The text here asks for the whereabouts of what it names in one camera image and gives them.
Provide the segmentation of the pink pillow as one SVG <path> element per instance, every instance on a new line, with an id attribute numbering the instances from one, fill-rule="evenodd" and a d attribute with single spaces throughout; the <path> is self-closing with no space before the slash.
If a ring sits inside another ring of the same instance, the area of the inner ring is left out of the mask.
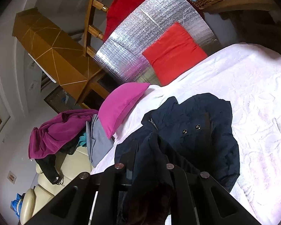
<path id="1" fill-rule="evenodd" d="M 109 139 L 149 86 L 150 83 L 124 83 L 107 96 L 98 111 L 98 118 Z"/>

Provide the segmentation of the white bed sheet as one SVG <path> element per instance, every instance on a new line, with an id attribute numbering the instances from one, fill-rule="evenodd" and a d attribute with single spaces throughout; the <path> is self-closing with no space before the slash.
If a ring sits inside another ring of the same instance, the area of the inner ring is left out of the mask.
<path id="1" fill-rule="evenodd" d="M 238 143 L 240 175 L 227 191 L 208 172 L 191 174 L 166 165 L 173 182 L 164 224 L 278 224 L 281 221 L 281 55 L 253 44 L 235 44 L 160 87 L 150 85 L 114 133 L 111 150 L 94 169 L 115 162 L 117 145 L 141 128 L 146 113 L 169 97 L 182 103 L 209 93 L 229 101 L 232 134 Z M 103 224 L 118 224 L 119 198 L 132 186 L 134 150 L 121 157 L 128 188 L 116 192 L 114 214 L 95 211 Z"/>

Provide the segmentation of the teal garment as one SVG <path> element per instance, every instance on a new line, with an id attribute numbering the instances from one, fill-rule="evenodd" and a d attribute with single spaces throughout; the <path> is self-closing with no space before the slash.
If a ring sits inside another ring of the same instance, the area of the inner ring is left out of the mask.
<path id="1" fill-rule="evenodd" d="M 80 137 L 79 137 L 79 140 L 78 140 L 78 144 L 77 144 L 77 147 L 86 147 L 87 146 L 87 134 L 86 132 L 84 132 Z"/>

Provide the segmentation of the red pillow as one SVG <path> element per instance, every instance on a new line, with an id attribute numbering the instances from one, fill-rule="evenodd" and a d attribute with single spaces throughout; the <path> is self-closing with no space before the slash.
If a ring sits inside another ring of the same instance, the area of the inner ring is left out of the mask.
<path id="1" fill-rule="evenodd" d="M 208 57 L 178 22 L 149 46 L 143 56 L 154 69 L 161 86 L 170 84 Z"/>

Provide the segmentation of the silver foil insulation sheet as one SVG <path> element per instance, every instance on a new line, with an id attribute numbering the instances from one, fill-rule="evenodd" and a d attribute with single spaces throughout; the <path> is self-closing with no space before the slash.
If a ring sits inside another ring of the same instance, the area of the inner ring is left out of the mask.
<path id="1" fill-rule="evenodd" d="M 113 31 L 94 60 L 119 83 L 160 82 L 142 55 L 175 22 L 212 55 L 222 48 L 217 37 L 187 0 L 145 0 Z"/>

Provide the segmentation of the brown wooden cabinet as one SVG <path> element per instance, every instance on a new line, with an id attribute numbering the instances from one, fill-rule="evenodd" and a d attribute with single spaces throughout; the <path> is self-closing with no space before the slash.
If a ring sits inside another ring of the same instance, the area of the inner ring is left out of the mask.
<path id="1" fill-rule="evenodd" d="M 99 84 L 105 71 L 92 57 L 84 55 L 82 45 L 37 8 L 16 14 L 13 36 L 77 103 L 82 103 L 91 91 L 103 99 L 108 96 L 108 91 Z"/>

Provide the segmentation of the magenta garment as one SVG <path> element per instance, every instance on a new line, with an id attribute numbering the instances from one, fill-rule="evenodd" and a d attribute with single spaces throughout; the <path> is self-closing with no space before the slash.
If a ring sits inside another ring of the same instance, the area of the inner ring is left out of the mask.
<path id="1" fill-rule="evenodd" d="M 94 109 L 69 110 L 59 113 L 40 127 L 34 127 L 29 140 L 28 158 L 42 159 L 57 153 L 74 139 L 98 111 Z"/>

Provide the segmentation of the navy blue puffer jacket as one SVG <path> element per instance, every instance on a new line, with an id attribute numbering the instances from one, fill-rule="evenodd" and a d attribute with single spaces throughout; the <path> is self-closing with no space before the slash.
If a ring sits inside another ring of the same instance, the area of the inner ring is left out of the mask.
<path id="1" fill-rule="evenodd" d="M 231 124 L 231 103 L 209 93 L 182 103 L 169 97 L 146 113 L 141 128 L 116 147 L 116 163 L 134 150 L 132 186 L 119 198 L 118 224 L 165 223 L 173 194 L 167 164 L 191 174 L 208 172 L 231 191 L 240 175 Z"/>

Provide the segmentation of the grey folded garment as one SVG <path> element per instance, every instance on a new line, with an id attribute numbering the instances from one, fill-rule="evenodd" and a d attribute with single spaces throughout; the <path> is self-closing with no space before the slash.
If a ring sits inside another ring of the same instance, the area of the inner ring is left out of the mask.
<path id="1" fill-rule="evenodd" d="M 91 165 L 95 168 L 114 145 L 108 138 L 97 114 L 86 122 L 87 152 Z"/>

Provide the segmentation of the black garment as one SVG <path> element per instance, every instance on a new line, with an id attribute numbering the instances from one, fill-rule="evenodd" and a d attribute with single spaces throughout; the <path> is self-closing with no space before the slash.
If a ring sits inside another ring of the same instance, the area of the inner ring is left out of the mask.
<path id="1" fill-rule="evenodd" d="M 53 185 L 61 184 L 63 175 L 60 172 L 61 165 L 64 161 L 64 153 L 49 154 L 44 158 L 35 159 L 41 171 Z"/>

